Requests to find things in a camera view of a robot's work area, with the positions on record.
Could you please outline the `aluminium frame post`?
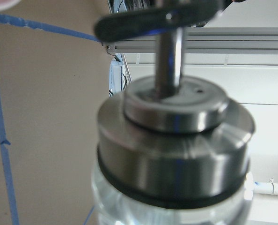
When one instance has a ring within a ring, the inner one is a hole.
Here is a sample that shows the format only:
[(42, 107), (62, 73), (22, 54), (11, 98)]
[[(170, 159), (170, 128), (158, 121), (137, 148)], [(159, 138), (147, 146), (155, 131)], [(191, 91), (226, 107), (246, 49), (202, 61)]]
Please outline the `aluminium frame post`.
[[(278, 54), (278, 28), (188, 28), (185, 53)], [(156, 53), (155, 36), (104, 43), (108, 53)]]

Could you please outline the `glass sauce bottle metal lid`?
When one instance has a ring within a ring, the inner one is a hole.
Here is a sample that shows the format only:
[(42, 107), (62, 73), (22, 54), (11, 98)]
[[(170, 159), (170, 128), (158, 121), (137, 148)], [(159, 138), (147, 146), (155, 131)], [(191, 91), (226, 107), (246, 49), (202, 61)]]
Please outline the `glass sauce bottle metal lid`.
[(105, 43), (159, 37), (155, 75), (133, 81), (98, 111), (98, 224), (246, 224), (254, 120), (220, 86), (183, 74), (185, 28), (224, 9), (222, 0), (158, 0), (95, 24)]

